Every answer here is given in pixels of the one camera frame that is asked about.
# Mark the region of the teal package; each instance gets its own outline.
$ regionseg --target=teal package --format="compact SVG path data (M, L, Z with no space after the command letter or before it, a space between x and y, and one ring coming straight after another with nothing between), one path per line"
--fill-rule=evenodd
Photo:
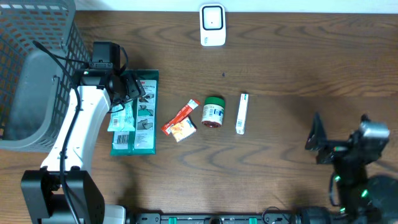
M127 70L140 79L145 95L132 103L135 131L114 132L111 156L155 154L158 70Z

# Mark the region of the wooden table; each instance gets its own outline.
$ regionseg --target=wooden table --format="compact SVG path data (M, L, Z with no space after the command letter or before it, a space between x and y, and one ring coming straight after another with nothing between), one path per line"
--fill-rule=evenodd
M135 211L262 212L329 207L332 166L304 150L319 111L331 139L346 139L363 113L388 124L391 141L369 173L398 177L398 16L228 13L222 47L200 45L199 13L78 12L94 40L126 48L129 68L160 70L155 156L111 157L109 116L92 177L106 203ZM239 95L251 95L246 133L235 133ZM226 99L224 125L200 124L176 143L160 127L189 99ZM0 222L29 223L20 181L46 154L0 151Z

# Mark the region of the gray plastic basket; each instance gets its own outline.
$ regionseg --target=gray plastic basket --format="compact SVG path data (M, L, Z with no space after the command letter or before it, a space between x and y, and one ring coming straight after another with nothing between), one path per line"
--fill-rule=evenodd
M0 0L0 149L49 152L65 117L69 81L32 41L88 61L73 22L75 3ZM61 60L72 75L81 64Z

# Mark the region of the red and white packet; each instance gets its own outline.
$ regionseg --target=red and white packet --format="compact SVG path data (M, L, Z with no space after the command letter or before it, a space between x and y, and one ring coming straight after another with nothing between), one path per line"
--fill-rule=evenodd
M190 114L193 109L195 109L197 106L200 105L200 102L197 100L190 100L173 118L171 121L169 121L167 124L162 126L162 131L168 136L172 131L170 128L177 124L178 122L182 121L184 118Z

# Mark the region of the white plug-in device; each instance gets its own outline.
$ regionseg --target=white plug-in device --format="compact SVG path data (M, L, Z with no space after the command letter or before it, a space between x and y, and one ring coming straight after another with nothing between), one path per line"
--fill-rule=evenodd
M200 43L203 46L225 44L225 8L220 4L204 4L200 8Z

